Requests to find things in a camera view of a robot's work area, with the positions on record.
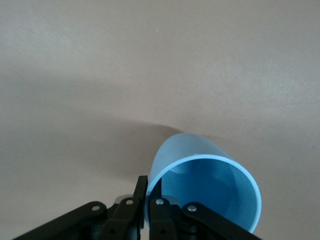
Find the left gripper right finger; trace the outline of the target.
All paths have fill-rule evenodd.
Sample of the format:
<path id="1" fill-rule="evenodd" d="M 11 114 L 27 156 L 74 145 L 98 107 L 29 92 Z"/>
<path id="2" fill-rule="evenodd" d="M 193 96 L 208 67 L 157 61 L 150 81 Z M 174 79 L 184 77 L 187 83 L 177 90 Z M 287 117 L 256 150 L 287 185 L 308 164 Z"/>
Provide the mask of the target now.
<path id="1" fill-rule="evenodd" d="M 150 240 L 258 240 L 259 237 L 198 202 L 183 207 L 162 195 L 159 180 L 148 200 Z"/>

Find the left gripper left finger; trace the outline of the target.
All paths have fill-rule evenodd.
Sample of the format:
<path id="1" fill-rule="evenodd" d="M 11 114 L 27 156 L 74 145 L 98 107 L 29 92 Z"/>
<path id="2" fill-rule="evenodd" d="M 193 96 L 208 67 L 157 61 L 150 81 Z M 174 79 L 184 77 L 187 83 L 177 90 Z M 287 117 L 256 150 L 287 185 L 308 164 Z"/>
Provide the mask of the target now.
<path id="1" fill-rule="evenodd" d="M 133 195 L 118 198 L 111 207 L 86 203 L 18 237 L 17 240 L 139 240 L 144 228 L 148 177 L 139 176 Z"/>

